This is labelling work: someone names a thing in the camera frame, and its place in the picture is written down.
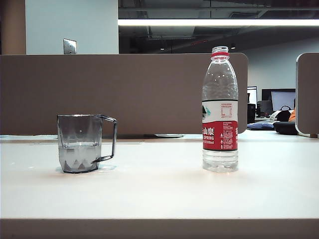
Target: mug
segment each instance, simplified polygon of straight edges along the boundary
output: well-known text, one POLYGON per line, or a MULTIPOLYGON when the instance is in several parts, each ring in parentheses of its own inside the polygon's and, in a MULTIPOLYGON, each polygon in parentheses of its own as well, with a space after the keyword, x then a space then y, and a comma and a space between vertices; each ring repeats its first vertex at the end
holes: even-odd
POLYGON ((104 115, 58 115, 59 161, 65 173, 83 173, 98 169, 99 162, 114 157, 117 121, 104 115), (103 120, 113 128, 112 154, 101 157, 103 120))

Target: computer screen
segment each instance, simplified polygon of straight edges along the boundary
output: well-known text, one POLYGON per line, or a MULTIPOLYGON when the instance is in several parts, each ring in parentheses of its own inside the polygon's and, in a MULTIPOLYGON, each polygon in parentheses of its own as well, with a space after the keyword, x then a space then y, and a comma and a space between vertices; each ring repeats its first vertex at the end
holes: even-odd
POLYGON ((257 108, 257 86, 247 87, 247 101, 250 104, 255 104, 257 108))
POLYGON ((271 91, 271 98, 274 111, 280 110, 282 106, 288 106, 293 109, 296 92, 271 91))
POLYGON ((276 92, 296 92, 295 88, 287 88, 287 89, 262 89, 261 90, 261 100, 262 101, 271 101, 271 92, 276 91, 276 92))

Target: brown partition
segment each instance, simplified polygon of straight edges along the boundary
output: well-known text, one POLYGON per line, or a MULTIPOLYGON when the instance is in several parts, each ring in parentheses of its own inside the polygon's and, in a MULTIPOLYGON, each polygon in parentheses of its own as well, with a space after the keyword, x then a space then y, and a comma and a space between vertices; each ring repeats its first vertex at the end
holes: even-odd
POLYGON ((297 58, 296 126, 301 133, 319 133, 319 53, 297 58))
MULTIPOLYGON (((56 134, 57 114, 105 114, 119 134, 201 133, 210 54, 0 56, 1 134, 56 134)), ((231 53, 239 132, 247 126, 247 64, 231 53)))

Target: exposed ceiling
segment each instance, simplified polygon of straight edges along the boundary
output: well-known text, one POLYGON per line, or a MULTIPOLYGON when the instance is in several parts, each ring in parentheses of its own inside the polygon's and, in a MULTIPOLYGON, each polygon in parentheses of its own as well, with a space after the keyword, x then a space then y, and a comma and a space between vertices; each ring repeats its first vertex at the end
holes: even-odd
MULTIPOLYGON (((119 0, 119 19, 142 18, 318 19, 319 0, 119 0)), ((240 51, 317 36, 317 27, 119 27, 120 53, 240 51)))

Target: orange object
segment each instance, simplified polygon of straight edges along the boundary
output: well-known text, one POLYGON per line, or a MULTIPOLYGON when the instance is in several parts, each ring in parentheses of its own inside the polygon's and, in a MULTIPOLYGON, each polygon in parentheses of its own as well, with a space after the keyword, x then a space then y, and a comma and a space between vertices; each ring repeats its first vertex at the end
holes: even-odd
POLYGON ((292 121, 295 121, 296 120, 296 110, 294 109, 292 112, 291 112, 291 115, 289 117, 289 122, 292 122, 292 121))

